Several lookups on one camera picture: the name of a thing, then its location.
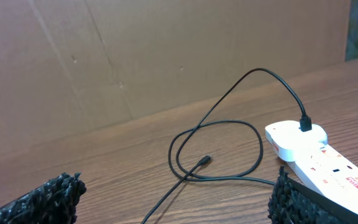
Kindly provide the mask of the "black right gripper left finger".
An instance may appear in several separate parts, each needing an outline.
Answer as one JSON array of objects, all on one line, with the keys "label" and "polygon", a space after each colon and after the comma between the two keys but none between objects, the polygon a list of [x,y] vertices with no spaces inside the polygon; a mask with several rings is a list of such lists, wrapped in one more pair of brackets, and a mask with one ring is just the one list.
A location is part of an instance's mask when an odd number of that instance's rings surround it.
[{"label": "black right gripper left finger", "polygon": [[86,192],[80,173],[58,177],[0,208],[0,224],[74,224],[76,206]]}]

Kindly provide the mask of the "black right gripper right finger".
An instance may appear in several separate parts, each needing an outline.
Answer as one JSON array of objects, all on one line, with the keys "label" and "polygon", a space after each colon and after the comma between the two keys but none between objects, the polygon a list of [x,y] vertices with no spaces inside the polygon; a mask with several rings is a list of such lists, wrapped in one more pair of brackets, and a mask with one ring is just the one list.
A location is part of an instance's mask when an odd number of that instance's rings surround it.
[{"label": "black right gripper right finger", "polygon": [[272,224],[358,224],[358,214],[288,177],[284,167],[268,202]]}]

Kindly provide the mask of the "white USB charger plug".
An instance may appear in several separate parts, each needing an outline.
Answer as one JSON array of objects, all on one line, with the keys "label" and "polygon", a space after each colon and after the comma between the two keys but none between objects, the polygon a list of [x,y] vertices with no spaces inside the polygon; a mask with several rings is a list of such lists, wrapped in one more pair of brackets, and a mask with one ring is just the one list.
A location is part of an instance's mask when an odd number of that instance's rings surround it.
[{"label": "white USB charger plug", "polygon": [[265,127],[267,141],[281,160],[299,161],[314,154],[328,143],[326,131],[318,124],[302,131],[298,121],[280,121]]}]

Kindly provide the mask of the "white power strip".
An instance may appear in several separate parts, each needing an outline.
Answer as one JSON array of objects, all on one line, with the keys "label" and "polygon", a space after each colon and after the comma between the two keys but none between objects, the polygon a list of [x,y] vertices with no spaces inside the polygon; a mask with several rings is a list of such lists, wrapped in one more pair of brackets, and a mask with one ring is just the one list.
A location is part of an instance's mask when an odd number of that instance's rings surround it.
[{"label": "white power strip", "polygon": [[305,186],[358,214],[358,167],[330,145],[317,144],[288,165]]}]

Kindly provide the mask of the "brown cardboard backdrop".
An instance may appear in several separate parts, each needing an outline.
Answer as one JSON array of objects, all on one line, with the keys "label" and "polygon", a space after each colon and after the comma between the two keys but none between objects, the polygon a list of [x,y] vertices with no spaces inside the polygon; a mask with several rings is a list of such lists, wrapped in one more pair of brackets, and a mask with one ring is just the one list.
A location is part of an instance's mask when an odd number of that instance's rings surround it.
[{"label": "brown cardboard backdrop", "polygon": [[345,58],[349,1],[0,1],[0,154]]}]

